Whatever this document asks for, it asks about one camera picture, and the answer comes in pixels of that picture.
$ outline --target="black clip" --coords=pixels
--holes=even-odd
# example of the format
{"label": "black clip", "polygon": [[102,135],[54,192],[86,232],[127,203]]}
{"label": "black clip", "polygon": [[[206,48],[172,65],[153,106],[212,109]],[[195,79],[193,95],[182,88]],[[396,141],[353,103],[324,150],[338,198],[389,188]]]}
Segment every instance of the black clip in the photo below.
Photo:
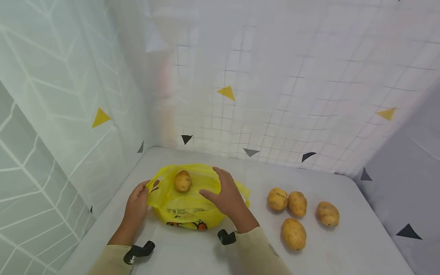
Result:
{"label": "black clip", "polygon": [[132,246],[130,251],[127,252],[127,254],[124,256],[124,262],[126,264],[133,264],[136,257],[145,257],[149,256],[156,245],[152,241],[147,241],[147,243],[143,246]]}
{"label": "black clip", "polygon": [[236,241],[235,239],[235,232],[232,232],[228,234],[226,230],[222,229],[217,233],[217,237],[219,237],[220,242],[222,245],[227,246]]}

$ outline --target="yellow plastic bag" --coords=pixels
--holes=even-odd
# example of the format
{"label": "yellow plastic bag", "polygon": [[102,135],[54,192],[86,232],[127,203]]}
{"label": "yellow plastic bag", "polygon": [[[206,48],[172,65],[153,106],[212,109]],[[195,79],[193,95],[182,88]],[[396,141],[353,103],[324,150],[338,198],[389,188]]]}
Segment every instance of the yellow plastic bag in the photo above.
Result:
{"label": "yellow plastic bag", "polygon": [[[174,189],[174,179],[181,170],[187,170],[192,178],[191,189],[185,194]],[[160,180],[158,189],[151,192],[156,180]],[[235,184],[249,207],[249,189],[238,181]],[[220,180],[211,166],[188,164],[163,167],[147,184],[147,188],[151,192],[148,205],[166,224],[203,230],[219,225],[225,218],[212,202],[199,194],[201,189],[220,193]]]}

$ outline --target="wall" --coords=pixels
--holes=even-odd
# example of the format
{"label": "wall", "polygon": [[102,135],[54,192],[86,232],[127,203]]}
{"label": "wall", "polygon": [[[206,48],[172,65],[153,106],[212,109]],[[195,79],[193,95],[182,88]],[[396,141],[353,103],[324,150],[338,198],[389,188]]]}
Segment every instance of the wall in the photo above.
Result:
{"label": "wall", "polygon": [[165,147],[354,176],[440,75],[436,0],[142,2]]}
{"label": "wall", "polygon": [[0,3],[0,80],[95,217],[154,144],[108,13],[104,1]]}
{"label": "wall", "polygon": [[356,183],[417,275],[438,274],[440,84],[365,166]]}
{"label": "wall", "polygon": [[55,274],[95,219],[0,82],[0,274]]}

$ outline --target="sleeve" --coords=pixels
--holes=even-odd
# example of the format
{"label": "sleeve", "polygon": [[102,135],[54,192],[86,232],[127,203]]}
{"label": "sleeve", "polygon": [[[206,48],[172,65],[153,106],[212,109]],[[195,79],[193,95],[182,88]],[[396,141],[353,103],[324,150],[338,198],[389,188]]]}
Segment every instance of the sleeve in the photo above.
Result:
{"label": "sleeve", "polygon": [[261,227],[236,235],[238,254],[246,269],[252,275],[292,275],[284,261],[269,243]]}
{"label": "sleeve", "polygon": [[106,246],[88,275],[129,275],[133,265],[126,264],[124,256],[130,249],[130,246]]}

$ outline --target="potato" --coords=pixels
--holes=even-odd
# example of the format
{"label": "potato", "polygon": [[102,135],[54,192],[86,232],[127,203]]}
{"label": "potato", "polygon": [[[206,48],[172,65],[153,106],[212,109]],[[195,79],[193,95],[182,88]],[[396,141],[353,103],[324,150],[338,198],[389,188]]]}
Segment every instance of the potato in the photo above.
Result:
{"label": "potato", "polygon": [[174,179],[174,188],[177,192],[187,193],[191,189],[192,179],[188,171],[182,170],[177,173]]}
{"label": "potato", "polygon": [[268,205],[272,210],[283,211],[287,206],[286,191],[275,187],[268,195]]}
{"label": "potato", "polygon": [[292,192],[287,198],[287,204],[289,205],[289,210],[293,215],[302,218],[305,216],[307,211],[307,199],[301,192]]}
{"label": "potato", "polygon": [[339,224],[339,211],[329,202],[318,204],[316,217],[325,226],[336,227]]}
{"label": "potato", "polygon": [[302,250],[305,247],[307,234],[304,226],[296,219],[286,219],[281,227],[281,236],[287,246],[292,250]]}

